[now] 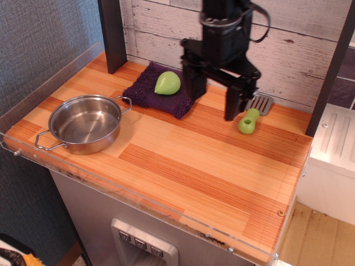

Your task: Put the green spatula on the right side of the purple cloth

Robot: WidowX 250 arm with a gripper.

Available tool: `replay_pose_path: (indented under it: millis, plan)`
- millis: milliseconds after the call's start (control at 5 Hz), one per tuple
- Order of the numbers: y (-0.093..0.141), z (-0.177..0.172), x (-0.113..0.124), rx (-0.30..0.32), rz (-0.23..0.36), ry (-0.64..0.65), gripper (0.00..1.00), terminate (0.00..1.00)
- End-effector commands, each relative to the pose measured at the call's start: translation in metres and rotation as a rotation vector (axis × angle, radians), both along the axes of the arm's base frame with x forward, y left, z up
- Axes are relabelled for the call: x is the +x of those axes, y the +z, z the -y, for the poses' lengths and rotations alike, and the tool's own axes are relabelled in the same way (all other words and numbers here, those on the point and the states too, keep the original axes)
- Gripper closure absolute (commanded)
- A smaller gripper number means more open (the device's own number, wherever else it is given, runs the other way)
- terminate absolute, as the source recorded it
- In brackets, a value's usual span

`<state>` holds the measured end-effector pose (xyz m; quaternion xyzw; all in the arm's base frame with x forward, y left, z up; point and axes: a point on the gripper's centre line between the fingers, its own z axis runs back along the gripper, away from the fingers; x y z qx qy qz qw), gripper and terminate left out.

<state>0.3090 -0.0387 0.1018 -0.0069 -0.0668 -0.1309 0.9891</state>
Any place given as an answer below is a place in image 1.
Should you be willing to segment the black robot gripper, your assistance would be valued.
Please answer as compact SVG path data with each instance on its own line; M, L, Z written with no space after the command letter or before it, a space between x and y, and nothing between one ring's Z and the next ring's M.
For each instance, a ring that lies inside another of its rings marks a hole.
M257 90L260 71L247 59L251 16L200 17L202 40L183 39L181 56L186 94L195 101L206 93L207 79L227 87L225 120L244 112Z

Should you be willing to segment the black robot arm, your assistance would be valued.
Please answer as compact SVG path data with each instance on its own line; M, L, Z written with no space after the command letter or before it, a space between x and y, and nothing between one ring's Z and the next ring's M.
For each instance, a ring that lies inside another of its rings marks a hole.
M251 1L203 1L200 12L202 40L183 39L183 77L186 93L197 100L212 79L225 87L225 120L244 112L253 98L260 71L247 59L252 13Z

